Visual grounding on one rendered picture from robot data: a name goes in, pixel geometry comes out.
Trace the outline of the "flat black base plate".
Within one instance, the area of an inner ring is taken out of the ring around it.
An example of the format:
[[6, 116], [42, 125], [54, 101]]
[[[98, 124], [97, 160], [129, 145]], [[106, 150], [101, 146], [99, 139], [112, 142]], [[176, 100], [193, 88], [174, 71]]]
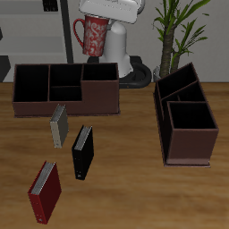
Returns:
[[103, 62], [101, 57], [92, 56], [84, 64], [81, 85], [93, 89], [117, 91], [118, 89], [141, 89], [148, 86], [152, 79], [151, 70], [142, 63], [139, 56], [127, 59], [128, 72], [121, 77], [117, 61]]

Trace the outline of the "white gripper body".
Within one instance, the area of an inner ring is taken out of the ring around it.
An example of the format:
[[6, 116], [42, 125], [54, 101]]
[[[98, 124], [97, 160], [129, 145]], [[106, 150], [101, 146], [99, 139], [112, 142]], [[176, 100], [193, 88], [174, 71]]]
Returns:
[[134, 23], [137, 20], [141, 0], [80, 0], [82, 13]]

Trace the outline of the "dark brown desk caddy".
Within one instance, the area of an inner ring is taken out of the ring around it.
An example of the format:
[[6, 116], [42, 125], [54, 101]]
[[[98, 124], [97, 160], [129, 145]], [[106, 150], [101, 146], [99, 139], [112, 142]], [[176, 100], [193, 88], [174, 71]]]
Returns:
[[17, 64], [13, 110], [16, 117], [46, 117], [57, 106], [69, 116], [118, 115], [118, 68], [111, 64]]
[[219, 129], [194, 66], [158, 80], [154, 100], [164, 165], [208, 167]]

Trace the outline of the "red patterned mug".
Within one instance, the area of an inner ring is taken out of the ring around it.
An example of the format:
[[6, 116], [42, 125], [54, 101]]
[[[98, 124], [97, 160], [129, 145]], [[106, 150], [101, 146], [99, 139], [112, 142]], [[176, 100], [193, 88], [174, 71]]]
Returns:
[[[83, 40], [76, 30], [76, 23], [81, 22], [84, 28]], [[82, 53], [100, 57], [103, 54], [106, 41], [108, 19], [86, 15], [85, 19], [76, 19], [73, 23], [73, 33], [82, 47]]]

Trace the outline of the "red book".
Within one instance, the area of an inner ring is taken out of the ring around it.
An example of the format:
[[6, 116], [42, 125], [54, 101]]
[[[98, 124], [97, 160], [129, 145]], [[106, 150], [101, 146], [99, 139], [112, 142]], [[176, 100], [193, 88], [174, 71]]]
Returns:
[[28, 190], [37, 222], [46, 225], [61, 194], [56, 163], [44, 162]]

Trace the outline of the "green pot plant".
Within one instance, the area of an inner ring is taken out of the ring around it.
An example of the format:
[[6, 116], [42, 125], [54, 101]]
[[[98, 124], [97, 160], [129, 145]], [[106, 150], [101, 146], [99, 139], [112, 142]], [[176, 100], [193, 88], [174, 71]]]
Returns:
[[160, 35], [158, 38], [163, 43], [161, 64], [159, 67], [159, 77], [164, 78], [169, 73], [178, 69], [180, 57], [183, 54], [191, 54], [190, 47], [195, 43], [206, 40], [202, 37], [205, 25], [199, 27], [193, 34], [192, 28], [196, 22], [194, 19], [187, 24], [182, 24], [189, 16], [195, 13], [200, 7], [208, 4], [210, 0], [199, 0], [193, 3], [191, 0], [183, 9], [179, 8], [180, 0], [163, 0], [163, 12], [157, 8], [158, 21], [162, 28], [157, 28]]

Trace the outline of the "white shelf unit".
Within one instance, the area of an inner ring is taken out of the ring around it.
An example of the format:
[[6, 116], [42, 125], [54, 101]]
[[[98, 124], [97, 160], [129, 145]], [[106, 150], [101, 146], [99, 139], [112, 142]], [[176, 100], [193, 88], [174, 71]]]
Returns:
[[73, 63], [68, 0], [45, 12], [42, 0], [0, 0], [0, 55], [61, 56]]

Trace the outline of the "black book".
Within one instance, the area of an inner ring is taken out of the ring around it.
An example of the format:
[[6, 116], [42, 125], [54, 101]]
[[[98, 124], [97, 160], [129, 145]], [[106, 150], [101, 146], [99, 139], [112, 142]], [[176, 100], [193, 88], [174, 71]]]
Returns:
[[72, 161], [75, 178], [84, 180], [94, 157], [92, 127], [82, 126], [72, 145]]

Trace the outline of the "grey book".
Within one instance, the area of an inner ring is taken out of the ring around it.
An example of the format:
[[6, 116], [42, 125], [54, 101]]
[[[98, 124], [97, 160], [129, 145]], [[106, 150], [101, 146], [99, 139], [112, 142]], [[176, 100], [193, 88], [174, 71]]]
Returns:
[[49, 123], [54, 147], [61, 148], [69, 131], [65, 106], [57, 105]]

